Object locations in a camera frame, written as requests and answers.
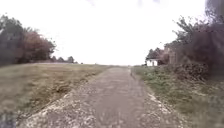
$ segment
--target road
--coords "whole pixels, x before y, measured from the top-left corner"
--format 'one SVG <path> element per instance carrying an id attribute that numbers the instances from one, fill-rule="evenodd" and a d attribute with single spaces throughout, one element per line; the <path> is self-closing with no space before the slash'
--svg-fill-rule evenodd
<path id="1" fill-rule="evenodd" d="M 171 109 L 133 77 L 111 68 L 25 120 L 21 128 L 181 128 Z"/>

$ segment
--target overcast sky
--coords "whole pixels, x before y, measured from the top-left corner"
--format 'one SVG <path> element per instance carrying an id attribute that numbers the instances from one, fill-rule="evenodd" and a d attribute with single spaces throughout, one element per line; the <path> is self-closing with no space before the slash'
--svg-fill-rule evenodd
<path id="1" fill-rule="evenodd" d="M 0 14 L 56 41 L 54 55 L 83 63 L 144 63 L 175 39 L 173 20 L 203 17 L 205 0 L 0 0 Z"/>

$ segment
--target house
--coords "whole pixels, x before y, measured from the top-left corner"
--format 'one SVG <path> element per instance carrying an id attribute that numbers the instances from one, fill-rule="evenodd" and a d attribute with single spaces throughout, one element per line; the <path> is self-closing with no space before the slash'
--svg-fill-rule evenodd
<path id="1" fill-rule="evenodd" d="M 149 59 L 146 60 L 147 66 L 158 66 L 158 59 Z"/>

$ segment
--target green grass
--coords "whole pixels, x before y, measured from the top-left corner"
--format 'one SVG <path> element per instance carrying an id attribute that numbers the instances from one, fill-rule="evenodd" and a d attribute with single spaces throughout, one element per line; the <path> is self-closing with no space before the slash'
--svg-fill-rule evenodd
<path id="1" fill-rule="evenodd" d="M 0 114 L 13 112 L 16 120 L 21 121 L 107 68 L 77 64 L 25 64 L 0 68 Z"/>
<path id="2" fill-rule="evenodd" d="M 192 128 L 224 128 L 224 84 L 210 81 L 178 80 L 164 67 L 134 67 L 155 92 L 186 117 Z"/>

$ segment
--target brown foliage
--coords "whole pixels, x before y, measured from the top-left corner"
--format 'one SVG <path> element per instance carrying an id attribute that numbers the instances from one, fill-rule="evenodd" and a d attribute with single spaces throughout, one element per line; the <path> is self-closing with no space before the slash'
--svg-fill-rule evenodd
<path id="1" fill-rule="evenodd" d="M 54 49 L 54 43 L 36 30 L 23 28 L 14 18 L 0 17 L 0 65 L 45 61 Z"/>

